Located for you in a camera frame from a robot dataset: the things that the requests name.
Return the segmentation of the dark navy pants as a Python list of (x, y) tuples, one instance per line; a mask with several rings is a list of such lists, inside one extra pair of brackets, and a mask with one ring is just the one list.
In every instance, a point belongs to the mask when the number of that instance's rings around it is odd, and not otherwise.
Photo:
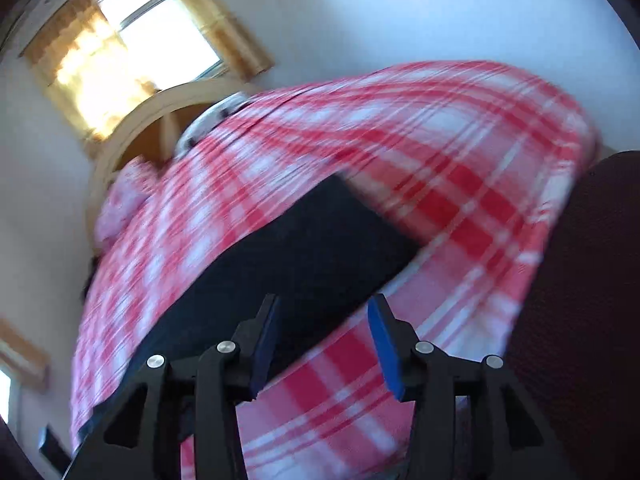
[(278, 332), (272, 356), (259, 360), (258, 389), (334, 332), (420, 247), (341, 177), (328, 177), (217, 257), (136, 344), (117, 388), (153, 354), (175, 362), (231, 339), (273, 295)]

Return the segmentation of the dark maroon cloth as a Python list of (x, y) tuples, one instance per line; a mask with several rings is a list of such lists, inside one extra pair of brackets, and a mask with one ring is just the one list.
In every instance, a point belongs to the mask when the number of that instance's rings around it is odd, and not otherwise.
[(575, 184), (506, 345), (581, 479), (639, 475), (639, 154)]

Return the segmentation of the pink floral pillow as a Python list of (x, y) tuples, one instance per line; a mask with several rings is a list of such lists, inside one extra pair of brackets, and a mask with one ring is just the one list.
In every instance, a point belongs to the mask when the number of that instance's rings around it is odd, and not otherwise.
[(106, 193), (93, 235), (101, 254), (108, 252), (156, 188), (158, 171), (137, 156), (126, 163)]

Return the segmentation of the red white plaid bedspread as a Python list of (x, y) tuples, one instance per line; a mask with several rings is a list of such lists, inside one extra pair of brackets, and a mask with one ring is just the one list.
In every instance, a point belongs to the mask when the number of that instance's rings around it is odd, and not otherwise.
[(501, 351), (597, 128), (572, 96), (488, 61), (272, 90), (175, 160), (101, 254), (73, 359), (70, 437), (170, 305), (232, 244), (341, 174), (421, 243), (394, 312), (454, 356)]

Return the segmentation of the cream wooden headboard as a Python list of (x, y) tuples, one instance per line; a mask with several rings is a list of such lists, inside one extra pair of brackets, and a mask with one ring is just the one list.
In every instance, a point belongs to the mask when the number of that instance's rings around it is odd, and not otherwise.
[(130, 112), (99, 145), (86, 200), (86, 225), (92, 252), (93, 230), (106, 193), (126, 163), (137, 156), (153, 164), (160, 177), (174, 158), (175, 146), (206, 108), (236, 92), (258, 93), (254, 84), (218, 76), (179, 84), (154, 94)]

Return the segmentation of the white patterned pillow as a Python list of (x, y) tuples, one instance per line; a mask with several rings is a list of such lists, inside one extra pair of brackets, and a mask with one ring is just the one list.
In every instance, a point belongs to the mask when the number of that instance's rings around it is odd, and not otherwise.
[(175, 149), (174, 159), (178, 160), (186, 156), (186, 153), (201, 142), (213, 128), (219, 126), (227, 118), (242, 110), (250, 102), (250, 96), (245, 92), (236, 92), (221, 101), (206, 108), (204, 112), (190, 123), (183, 131)]

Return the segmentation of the yellow right curtain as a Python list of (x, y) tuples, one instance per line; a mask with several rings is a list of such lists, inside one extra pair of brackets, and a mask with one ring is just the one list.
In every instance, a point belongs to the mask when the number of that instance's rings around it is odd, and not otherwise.
[(273, 66), (258, 41), (221, 0), (178, 0), (221, 61), (242, 81), (250, 81)]

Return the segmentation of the yellow curtain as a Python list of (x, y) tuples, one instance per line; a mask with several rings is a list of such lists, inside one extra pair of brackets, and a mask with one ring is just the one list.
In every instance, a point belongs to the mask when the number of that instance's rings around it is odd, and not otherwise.
[(242, 81), (250, 81), (273, 66), (258, 41), (221, 0), (178, 0), (221, 61)]
[(120, 122), (158, 92), (96, 0), (67, 0), (21, 56), (91, 159)]

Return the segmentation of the yellow left curtain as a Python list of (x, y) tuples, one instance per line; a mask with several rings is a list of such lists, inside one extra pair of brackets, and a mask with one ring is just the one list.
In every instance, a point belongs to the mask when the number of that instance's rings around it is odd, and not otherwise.
[(67, 0), (21, 56), (91, 159), (120, 122), (158, 92), (96, 0)]

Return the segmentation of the bright window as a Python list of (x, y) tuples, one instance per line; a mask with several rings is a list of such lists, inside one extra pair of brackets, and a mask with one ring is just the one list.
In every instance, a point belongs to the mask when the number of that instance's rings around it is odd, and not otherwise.
[(164, 90), (208, 77), (221, 59), (178, 0), (98, 0), (145, 77)]

